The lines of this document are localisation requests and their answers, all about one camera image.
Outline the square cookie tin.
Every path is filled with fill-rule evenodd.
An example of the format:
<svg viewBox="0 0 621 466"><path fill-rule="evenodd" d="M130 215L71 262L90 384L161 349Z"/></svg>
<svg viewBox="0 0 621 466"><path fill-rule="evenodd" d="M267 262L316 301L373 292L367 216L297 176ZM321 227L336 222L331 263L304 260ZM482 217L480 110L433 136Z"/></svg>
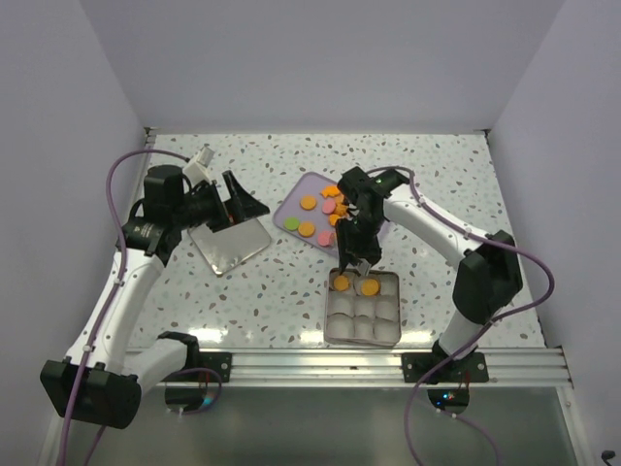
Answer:
<svg viewBox="0 0 621 466"><path fill-rule="evenodd" d="M333 280L338 275L351 279L351 288L346 292L333 289ZM376 296L363 296L360 284L365 279L380 282ZM330 270L324 318L324 341L339 345L360 345L391 348L402 337L400 285L397 274L372 271L361 277L353 269L343 272Z"/></svg>

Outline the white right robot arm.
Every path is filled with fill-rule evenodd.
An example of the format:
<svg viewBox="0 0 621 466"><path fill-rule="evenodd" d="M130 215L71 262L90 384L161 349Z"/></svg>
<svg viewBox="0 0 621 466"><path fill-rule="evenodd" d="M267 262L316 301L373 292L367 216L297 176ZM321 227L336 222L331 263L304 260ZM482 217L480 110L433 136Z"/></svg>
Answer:
<svg viewBox="0 0 621 466"><path fill-rule="evenodd" d="M439 207L416 191L403 169L382 169L372 177L354 167L337 187L349 210L336 224L341 270L352 267L365 276L378 264L378 234L386 222L406 228L455 270L456 311L434 344L432 368L441 380L456 380L485 324L523 288L513 237L504 230L488 233Z"/></svg>

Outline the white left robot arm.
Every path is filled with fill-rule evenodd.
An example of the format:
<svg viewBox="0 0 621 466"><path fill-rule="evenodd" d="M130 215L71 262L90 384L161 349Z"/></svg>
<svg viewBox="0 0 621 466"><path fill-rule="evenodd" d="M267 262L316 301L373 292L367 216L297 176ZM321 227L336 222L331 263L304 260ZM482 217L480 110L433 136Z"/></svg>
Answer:
<svg viewBox="0 0 621 466"><path fill-rule="evenodd" d="M207 371L197 338L186 333L163 332L132 361L126 351L147 296L184 230L207 226L218 233L269 213L232 172L224 172L223 179L227 200L215 183L193 183L179 166L147 170L144 196L121 227L112 271L91 317L64 358L47 361L41 371L43 388L60 416L123 429L154 386L173 375L187 382Z"/></svg>

